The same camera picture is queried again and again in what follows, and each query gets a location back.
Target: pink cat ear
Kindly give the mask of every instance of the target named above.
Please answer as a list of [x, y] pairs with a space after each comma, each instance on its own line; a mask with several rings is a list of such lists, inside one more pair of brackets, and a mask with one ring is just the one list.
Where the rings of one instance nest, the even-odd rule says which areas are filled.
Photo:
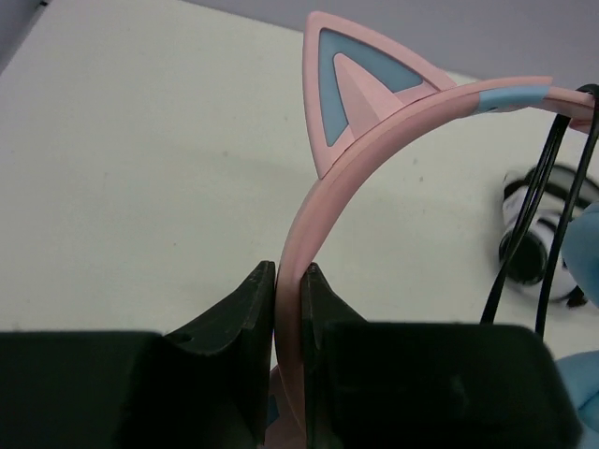
[[313, 12], [303, 44], [303, 96], [318, 177], [391, 114], [455, 87], [441, 69], [357, 23]]

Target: black lens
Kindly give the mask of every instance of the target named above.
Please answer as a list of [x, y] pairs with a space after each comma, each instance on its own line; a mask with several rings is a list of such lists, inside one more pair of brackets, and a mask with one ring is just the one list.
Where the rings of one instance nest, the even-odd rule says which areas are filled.
[[[503, 262], [511, 232], [505, 234], [499, 245], [499, 259]], [[507, 268], [507, 277], [522, 285], [534, 285], [543, 280], [547, 264], [547, 250], [535, 234], [528, 232], [520, 243]]]

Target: ear cushion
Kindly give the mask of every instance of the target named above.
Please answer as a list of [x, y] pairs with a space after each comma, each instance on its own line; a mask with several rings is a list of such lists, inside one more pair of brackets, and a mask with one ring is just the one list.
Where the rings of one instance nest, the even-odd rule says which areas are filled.
[[[590, 205], [568, 226], [562, 254], [581, 290], [599, 305], [599, 203]], [[599, 448], [599, 351], [570, 355], [557, 365], [584, 424], [579, 448]]]

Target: pink triangle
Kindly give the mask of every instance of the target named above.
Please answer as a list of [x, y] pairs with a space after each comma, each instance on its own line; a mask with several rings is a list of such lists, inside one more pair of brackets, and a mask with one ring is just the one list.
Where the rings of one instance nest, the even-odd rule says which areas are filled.
[[342, 53], [333, 59], [345, 116], [354, 138], [373, 129], [403, 103], [381, 81]]

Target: pink headphones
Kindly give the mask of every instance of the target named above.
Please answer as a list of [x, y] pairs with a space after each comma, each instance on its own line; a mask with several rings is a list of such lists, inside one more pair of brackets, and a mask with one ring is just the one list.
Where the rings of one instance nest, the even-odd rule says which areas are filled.
[[402, 45], [322, 12], [306, 24], [303, 92], [318, 179], [291, 225], [279, 265], [279, 366], [270, 375], [279, 419], [267, 429], [269, 449], [301, 447], [291, 441], [292, 427], [298, 442], [305, 431], [300, 280], [362, 183], [403, 147], [455, 119], [533, 107], [571, 117], [571, 127], [588, 133], [594, 105], [588, 94], [551, 86], [549, 77], [456, 86]]

